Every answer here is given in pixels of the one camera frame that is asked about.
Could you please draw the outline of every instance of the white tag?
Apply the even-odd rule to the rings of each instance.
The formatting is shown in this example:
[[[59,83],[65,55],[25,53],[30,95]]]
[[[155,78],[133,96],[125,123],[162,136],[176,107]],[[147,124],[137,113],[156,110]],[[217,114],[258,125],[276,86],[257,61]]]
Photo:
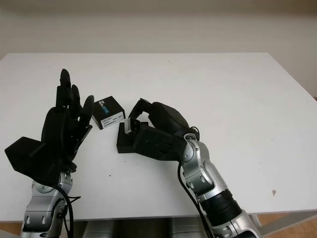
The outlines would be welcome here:
[[[112,124],[115,124],[117,122],[120,122],[122,121],[124,118],[123,118],[123,112],[119,112],[117,114],[114,114],[113,116],[110,116],[106,119],[103,119],[101,121],[101,125],[103,126],[103,129],[105,129],[107,126],[110,126]]]

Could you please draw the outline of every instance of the table surface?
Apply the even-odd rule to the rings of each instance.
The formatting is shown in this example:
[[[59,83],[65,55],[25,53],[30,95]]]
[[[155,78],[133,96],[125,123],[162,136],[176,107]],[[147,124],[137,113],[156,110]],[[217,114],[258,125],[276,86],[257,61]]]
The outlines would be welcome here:
[[[9,54],[0,62],[0,221],[22,220],[31,198],[31,179],[4,148],[41,138],[62,68],[82,101],[113,95],[127,115],[140,97],[178,109],[247,212],[317,209],[317,103],[270,55]],[[118,124],[91,124],[74,160],[75,219],[197,214],[175,162],[118,154]]]

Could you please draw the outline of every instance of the black box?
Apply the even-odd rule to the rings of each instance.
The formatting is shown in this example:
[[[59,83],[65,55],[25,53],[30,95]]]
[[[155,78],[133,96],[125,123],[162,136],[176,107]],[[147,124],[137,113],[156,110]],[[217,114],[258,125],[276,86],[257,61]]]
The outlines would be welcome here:
[[[125,119],[124,109],[110,96],[95,102],[93,119],[102,130]]]

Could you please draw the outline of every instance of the robotic hand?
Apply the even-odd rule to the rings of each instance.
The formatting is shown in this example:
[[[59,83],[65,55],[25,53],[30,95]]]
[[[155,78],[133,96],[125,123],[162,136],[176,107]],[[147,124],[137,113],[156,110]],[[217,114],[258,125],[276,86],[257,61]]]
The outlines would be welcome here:
[[[153,127],[137,117],[147,112]],[[187,121],[174,108],[162,103],[149,103],[140,99],[129,118],[119,127],[117,148],[119,153],[135,152],[153,159],[178,161],[183,167],[186,185],[196,196],[207,214],[212,233],[217,238],[260,238],[261,234],[247,213],[232,198],[226,183],[210,162],[206,145],[199,141],[199,131],[189,127]],[[183,185],[188,195],[190,192]],[[207,235],[212,236],[205,217],[200,212]]]
[[[70,216],[68,237],[73,238],[73,214],[70,198],[72,162],[92,126],[94,96],[80,105],[79,91],[63,69],[57,87],[56,106],[47,113],[41,141],[21,137],[5,153],[14,170],[32,178],[32,199],[26,208],[22,238],[57,238],[67,209]]]

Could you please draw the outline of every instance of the black cable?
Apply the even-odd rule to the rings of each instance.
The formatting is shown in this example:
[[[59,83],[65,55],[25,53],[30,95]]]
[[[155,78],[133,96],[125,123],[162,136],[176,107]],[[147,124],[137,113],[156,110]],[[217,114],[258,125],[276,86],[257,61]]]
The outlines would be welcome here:
[[[70,201],[70,203],[73,203],[74,201],[78,200],[79,198],[81,198],[81,197],[80,197],[80,196],[78,196],[78,197],[74,197],[74,199],[73,199],[73,200],[71,200],[71,201]]]
[[[200,205],[198,202],[196,202],[196,200],[194,199],[194,197],[192,196],[192,194],[190,193],[190,191],[187,189],[186,185],[183,183],[182,181],[182,178],[180,176],[180,169],[181,169],[181,164],[179,163],[178,164],[178,167],[177,167],[177,177],[178,177],[178,180],[180,182],[180,184],[182,185],[183,189],[185,190],[185,192],[187,193],[187,195],[189,196],[189,198],[192,200],[193,204],[195,205],[195,207],[197,208],[198,212],[199,212],[199,215],[200,215],[200,218],[202,219],[202,223],[204,225],[204,228],[205,228],[205,231],[206,231],[206,234],[208,236],[208,238],[212,238],[213,237],[213,234],[209,228],[209,225],[205,219],[205,216],[203,215],[203,212],[201,211],[200,209]]]
[[[192,128],[192,129],[195,129],[195,130],[198,132],[198,135],[200,135],[199,130],[198,130],[198,128],[197,128],[197,127],[192,126],[191,128]]]
[[[54,187],[57,191],[59,191],[61,193],[61,195],[64,197],[67,207],[68,207],[68,211],[69,211],[69,230],[67,228],[66,225],[66,220],[64,218],[64,224],[65,224],[65,228],[67,230],[67,236],[68,238],[74,238],[74,214],[73,214],[73,207],[71,206],[71,202],[68,198],[68,195],[66,194],[66,192],[58,186]]]

